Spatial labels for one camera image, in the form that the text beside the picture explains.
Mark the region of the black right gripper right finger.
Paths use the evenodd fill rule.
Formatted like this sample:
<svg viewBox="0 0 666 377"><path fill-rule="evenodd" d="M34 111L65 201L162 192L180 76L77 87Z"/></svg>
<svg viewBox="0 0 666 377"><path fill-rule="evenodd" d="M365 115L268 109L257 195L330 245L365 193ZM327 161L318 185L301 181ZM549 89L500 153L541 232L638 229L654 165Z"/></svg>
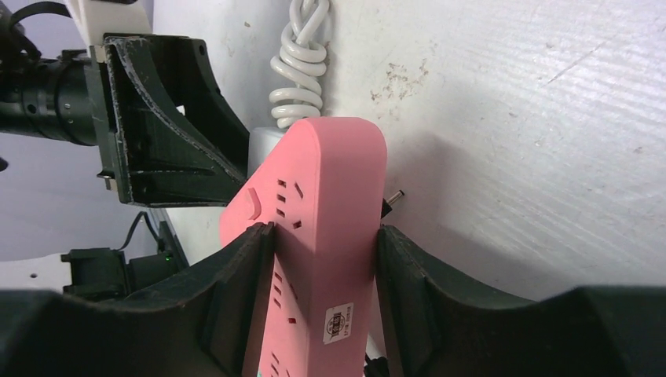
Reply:
<svg viewBox="0 0 666 377"><path fill-rule="evenodd" d="M662 376L665 290L583 286L542 301L490 287L397 228L377 238L392 376Z"/></svg>

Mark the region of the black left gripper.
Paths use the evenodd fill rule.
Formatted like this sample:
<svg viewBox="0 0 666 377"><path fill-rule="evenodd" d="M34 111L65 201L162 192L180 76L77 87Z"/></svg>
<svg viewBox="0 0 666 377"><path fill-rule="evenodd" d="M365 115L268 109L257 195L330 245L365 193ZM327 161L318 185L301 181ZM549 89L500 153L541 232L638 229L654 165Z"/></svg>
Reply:
<svg viewBox="0 0 666 377"><path fill-rule="evenodd" d="M119 200L223 207L247 180L249 132L217 84L206 43L109 35L107 171ZM45 58L15 15L1 17L1 132L98 146L84 49Z"/></svg>

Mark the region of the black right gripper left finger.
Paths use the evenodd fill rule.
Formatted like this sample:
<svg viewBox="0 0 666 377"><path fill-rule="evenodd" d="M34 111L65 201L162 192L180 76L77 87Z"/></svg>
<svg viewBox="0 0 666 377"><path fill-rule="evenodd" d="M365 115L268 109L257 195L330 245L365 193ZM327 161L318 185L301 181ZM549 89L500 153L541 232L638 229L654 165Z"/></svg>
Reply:
<svg viewBox="0 0 666 377"><path fill-rule="evenodd" d="M269 306L273 224L117 302L1 293L4 376L255 376Z"/></svg>

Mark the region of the white power strip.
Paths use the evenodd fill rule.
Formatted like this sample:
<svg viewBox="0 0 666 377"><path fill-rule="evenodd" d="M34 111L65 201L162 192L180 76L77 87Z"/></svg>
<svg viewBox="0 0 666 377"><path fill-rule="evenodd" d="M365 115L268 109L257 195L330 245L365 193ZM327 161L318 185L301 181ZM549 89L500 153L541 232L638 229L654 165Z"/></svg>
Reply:
<svg viewBox="0 0 666 377"><path fill-rule="evenodd" d="M263 164L285 133L285 129L278 127L257 127L250 131L247 161L248 178Z"/></svg>

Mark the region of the pink triangular socket adapter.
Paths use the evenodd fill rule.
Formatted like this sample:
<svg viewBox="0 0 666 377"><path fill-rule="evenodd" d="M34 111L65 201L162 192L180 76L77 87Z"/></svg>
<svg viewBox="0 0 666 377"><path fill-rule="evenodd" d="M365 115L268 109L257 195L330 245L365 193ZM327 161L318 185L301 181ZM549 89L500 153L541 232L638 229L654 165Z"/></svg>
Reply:
<svg viewBox="0 0 666 377"><path fill-rule="evenodd" d="M302 119L223 210L222 245L257 222L275 229L253 375L362 375L386 161L374 123Z"/></svg>

